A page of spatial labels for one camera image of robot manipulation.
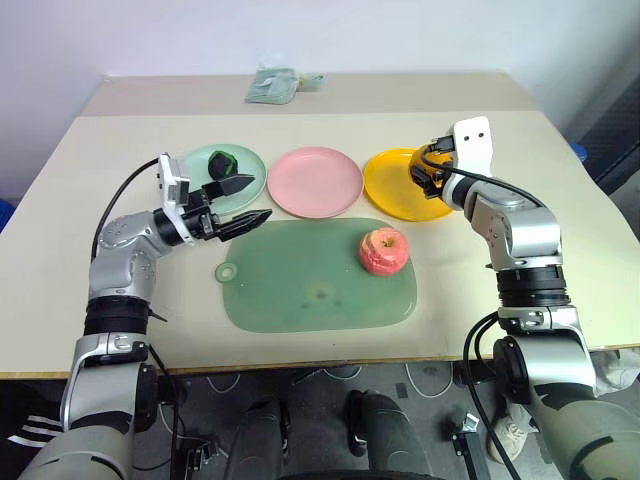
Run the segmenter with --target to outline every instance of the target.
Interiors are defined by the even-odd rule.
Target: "black cable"
[[[100,221],[98,222],[98,227],[96,228],[96,231],[93,234],[93,242],[91,243],[91,261],[92,262],[96,258],[96,255],[98,254],[98,238],[100,237],[100,232],[102,232],[102,229],[104,228],[104,224],[106,223],[107,218],[111,214],[111,210],[113,210],[113,206],[118,201],[118,198],[120,198],[120,195],[122,195],[122,192],[124,192],[124,189],[129,186],[129,184],[133,181],[134,178],[136,178],[138,175],[144,172],[147,168],[157,163],[158,163],[158,159],[155,158],[145,163],[144,165],[138,167],[131,175],[127,177],[127,179],[124,182],[122,182],[122,185],[120,185],[120,188],[116,190],[115,195],[107,205],[107,208],[104,210],[102,217],[100,217]]]
[[[451,167],[449,165],[432,162],[431,160],[427,159],[427,153],[429,153],[427,150],[428,149],[425,148],[424,151],[422,152],[422,161],[427,165],[429,165],[430,167],[435,168],[436,170],[446,170],[447,172],[464,175],[465,177],[474,178],[476,180],[480,180],[481,182],[491,183],[492,185],[506,188],[507,190],[510,190],[514,193],[517,193],[518,195],[523,196],[524,198],[532,202],[534,205],[537,205],[538,207],[545,206],[545,204],[542,203],[542,201],[540,201],[534,195],[530,194],[526,190],[522,190],[521,188],[511,185],[510,183],[504,182],[502,180],[498,180],[497,178],[493,178],[493,177],[485,177],[484,175],[480,175],[479,173],[468,172],[466,170],[461,170],[459,168]]]
[[[491,327],[495,325],[497,321],[498,321],[498,317],[496,316],[490,322],[486,323],[480,329],[480,331],[476,334],[476,338],[473,341],[473,349],[476,353],[476,358],[480,361],[482,366],[486,368],[489,372],[491,372],[494,376],[496,374],[496,371],[482,358],[482,355],[480,354],[480,339],[487,332],[487,330],[489,330]]]
[[[164,318],[161,315],[158,315],[156,312],[154,312],[153,310],[149,309],[149,316],[153,317],[153,318],[157,318],[158,320],[160,320],[161,322],[164,323],[169,323],[169,320],[167,320],[166,318]]]
[[[139,472],[150,472],[152,470],[157,470],[161,467],[164,467],[167,463],[169,463],[171,461],[170,458],[167,458],[164,462],[161,462],[157,465],[154,465],[153,467],[136,467],[135,465],[133,466],[134,470],[138,470]]]
[[[182,435],[186,435],[187,434],[187,427],[184,426],[184,420],[182,420],[182,417],[180,415],[178,415],[178,421],[180,422],[180,426],[182,427]]]
[[[162,370],[162,373],[164,374],[167,381],[169,382],[169,385],[171,385],[171,391],[173,392],[173,428],[171,429],[171,458],[170,458],[171,472],[169,474],[169,478],[171,480],[175,480],[176,451],[178,450],[178,421],[180,418],[180,412],[178,407],[178,392],[176,390],[176,385],[173,381],[173,377],[171,377],[171,375],[169,374],[169,370],[167,369],[167,367],[165,367],[164,362],[160,359],[160,357],[158,356],[157,352],[155,351],[152,345],[149,345],[149,353],[151,354],[153,359],[156,361],[156,363],[160,367],[160,370]]]
[[[467,387],[469,387],[469,393],[471,394],[471,399],[473,400],[473,404],[476,406],[476,409],[480,414],[480,418],[482,419],[482,422],[484,423],[485,427],[487,427],[487,433],[489,434],[491,441],[494,443],[496,449],[498,450],[498,453],[500,454],[500,457],[504,462],[504,466],[509,471],[509,474],[511,475],[511,477],[514,480],[521,480],[520,475],[518,475],[518,472],[516,471],[515,467],[513,466],[513,463],[511,462],[511,459],[509,458],[509,455],[507,455],[507,452],[505,452],[504,447],[502,446],[502,443],[500,443],[500,439],[496,435],[496,432],[493,429],[493,425],[489,421],[489,417],[487,416],[487,412],[485,411],[484,407],[482,406],[482,403],[480,402],[480,398],[478,397],[478,392],[476,391],[476,386],[471,376],[471,364],[469,363],[469,347],[471,346],[471,340],[473,339],[473,336],[476,334],[476,332],[480,328],[482,328],[486,323],[492,321],[495,318],[497,318],[497,314],[496,312],[493,312],[487,315],[486,317],[484,317],[482,320],[476,323],[471,328],[471,330],[469,330],[469,333],[467,334],[467,338],[465,338],[464,340],[464,347],[462,351],[462,361],[465,369],[465,374],[467,377],[466,382],[467,382]]]

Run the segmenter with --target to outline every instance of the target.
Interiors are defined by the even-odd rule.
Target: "plate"
[[[364,168],[364,189],[371,202],[389,215],[423,222],[452,212],[439,198],[427,200],[409,175],[415,148],[395,148],[373,157]]]
[[[303,147],[280,157],[267,187],[285,211],[303,218],[329,218],[347,210],[362,194],[362,172],[344,153]]]
[[[216,143],[206,145],[189,152],[184,156],[184,163],[191,178],[190,192],[198,190],[212,181],[209,175],[209,157],[216,150],[233,155],[238,161],[238,173],[247,173],[256,177],[247,187],[228,197],[216,198],[210,206],[211,213],[229,215],[236,213],[250,205],[264,190],[267,180],[267,169],[260,157],[253,151],[241,145],[232,143]]]

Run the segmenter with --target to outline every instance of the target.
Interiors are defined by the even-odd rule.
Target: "white shoe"
[[[493,426],[494,431],[496,432],[496,436],[502,446],[504,447],[504,451],[507,452],[507,456],[511,461],[515,460],[522,448],[524,447],[524,442],[527,440],[527,432],[522,430],[518,425],[516,425],[511,418],[510,415],[505,415],[498,419],[498,421]],[[495,444],[489,437],[489,455],[498,463],[504,463],[502,461],[502,457],[500,453],[498,453],[498,449]]]

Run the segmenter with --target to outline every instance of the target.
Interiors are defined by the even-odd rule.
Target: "yellow plate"
[[[439,198],[427,200],[409,175],[415,148],[395,148],[373,157],[364,167],[364,189],[369,200],[389,215],[423,222],[451,213]]]

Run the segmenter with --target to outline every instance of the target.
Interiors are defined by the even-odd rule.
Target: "green plate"
[[[209,157],[216,150],[220,150],[233,155],[238,161],[238,173],[248,173],[256,177],[241,192],[229,195],[228,197],[216,198],[211,204],[211,212],[218,215],[229,215],[236,213],[250,205],[258,195],[264,190],[267,181],[267,169],[258,155],[241,145],[232,143],[217,143],[206,145],[197,150],[189,152],[184,157],[187,172],[191,178],[190,191],[198,190],[211,182],[208,171]]]
[[[378,277],[358,259],[361,238],[388,226],[369,218],[271,221],[234,239],[226,262],[214,270],[227,315],[236,326],[262,333],[404,320],[417,298],[411,261]]]

